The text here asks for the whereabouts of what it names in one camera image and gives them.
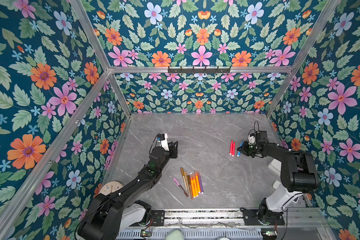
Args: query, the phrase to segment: metal beam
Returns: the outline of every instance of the metal beam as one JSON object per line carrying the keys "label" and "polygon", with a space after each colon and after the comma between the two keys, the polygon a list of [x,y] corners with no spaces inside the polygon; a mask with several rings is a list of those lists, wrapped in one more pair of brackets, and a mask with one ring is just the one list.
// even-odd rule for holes
{"label": "metal beam", "polygon": [[70,0],[71,6],[76,13],[77,19],[79,20],[89,43],[91,44],[92,49],[94,50],[97,59],[100,62],[101,67],[104,71],[107,71],[110,67],[109,61],[107,59],[106,53],[103,50],[103,47],[101,46],[99,39],[95,35],[95,31],[92,27],[92,23],[89,20],[89,17],[87,15],[87,12],[84,9],[84,6],[81,2],[81,0]]}
{"label": "metal beam", "polygon": [[291,66],[247,66],[247,67],[115,67],[109,68],[111,73],[291,73]]}
{"label": "metal beam", "polygon": [[296,76],[300,66],[304,63],[304,60],[306,59],[309,51],[315,44],[317,38],[319,37],[320,33],[324,29],[325,25],[327,24],[329,18],[334,13],[337,5],[339,5],[341,0],[328,0],[328,2],[325,4],[324,9],[320,13],[319,17],[317,18],[317,21],[315,25],[312,28],[311,33],[307,37],[307,40],[305,41],[303,47],[299,51],[295,61],[292,64],[292,72],[286,76],[283,83],[281,84],[278,92],[276,93],[275,97],[272,100],[272,103],[267,111],[267,117],[271,117],[274,109],[276,108],[277,104],[279,103],[281,97],[285,93],[285,91],[288,89],[289,84],[293,80],[293,78]]}
{"label": "metal beam", "polygon": [[1,213],[0,240],[4,239],[13,224],[16,222],[19,215],[22,213],[25,206],[28,204],[31,197],[34,195],[36,188],[44,179],[53,162],[62,151],[64,145],[68,142],[74,130],[77,128],[77,123],[84,117],[88,108],[92,105],[94,99],[97,97],[100,89],[102,89],[108,80],[108,77],[109,73],[103,73],[94,86],[92,86],[87,96],[69,118],[68,122],[65,124],[50,147],[44,153],[38,164],[36,164],[36,166],[33,168],[27,179],[13,196],[8,206]]}
{"label": "metal beam", "polygon": [[109,78],[110,85],[115,90],[116,98],[119,100],[119,103],[121,105],[121,108],[123,109],[125,115],[127,118],[130,118],[131,116],[131,110],[129,109],[129,106],[127,104],[127,100],[124,97],[123,92],[121,91],[120,85],[117,83],[115,74],[111,74]]}

